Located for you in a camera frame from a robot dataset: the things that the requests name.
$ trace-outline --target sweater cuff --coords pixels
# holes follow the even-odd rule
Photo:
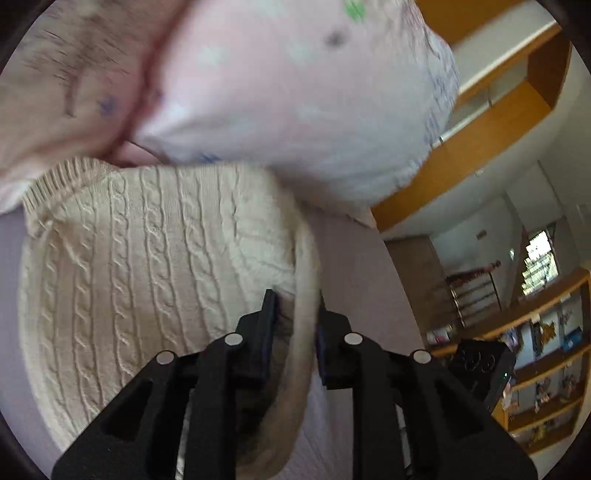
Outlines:
[[[113,170],[117,168],[97,158],[75,157],[58,163],[44,173],[31,185],[22,200],[29,235],[37,236],[53,209],[74,191]]]

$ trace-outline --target window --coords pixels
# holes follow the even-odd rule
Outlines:
[[[558,266],[554,258],[548,230],[542,230],[530,240],[525,259],[524,282],[521,284],[523,295],[535,293],[558,276]]]

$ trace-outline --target cable knit sweater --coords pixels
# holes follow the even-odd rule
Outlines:
[[[119,170],[62,162],[24,200],[21,346],[41,414],[65,449],[159,351],[202,350],[281,296],[272,379],[238,475],[286,463],[306,405],[319,302],[309,227],[290,194],[247,166]]]

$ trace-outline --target white wall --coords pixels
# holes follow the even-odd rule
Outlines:
[[[558,270],[561,275],[568,275],[581,263],[581,257],[577,251],[573,234],[566,217],[556,221],[556,230],[554,232],[554,253]]]
[[[476,234],[481,230],[486,230],[487,235],[478,240]],[[504,303],[511,295],[515,279],[509,250],[519,252],[521,230],[519,217],[513,213],[507,197],[501,196],[448,231],[432,236],[431,241],[447,275],[500,260],[493,279]]]
[[[580,259],[591,260],[591,76],[540,164],[562,204]]]
[[[591,203],[591,76],[540,163],[563,205]]]
[[[540,230],[564,215],[539,163],[513,182],[507,194],[528,233]]]
[[[544,478],[552,470],[558,460],[566,453],[566,450],[569,449],[571,443],[573,443],[572,437],[564,439],[552,445],[552,447],[548,447],[531,456],[535,468],[538,471],[538,478]]]

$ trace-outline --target green print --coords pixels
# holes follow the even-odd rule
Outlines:
[[[361,2],[345,0],[345,11],[355,22],[359,22],[365,18],[365,5]]]

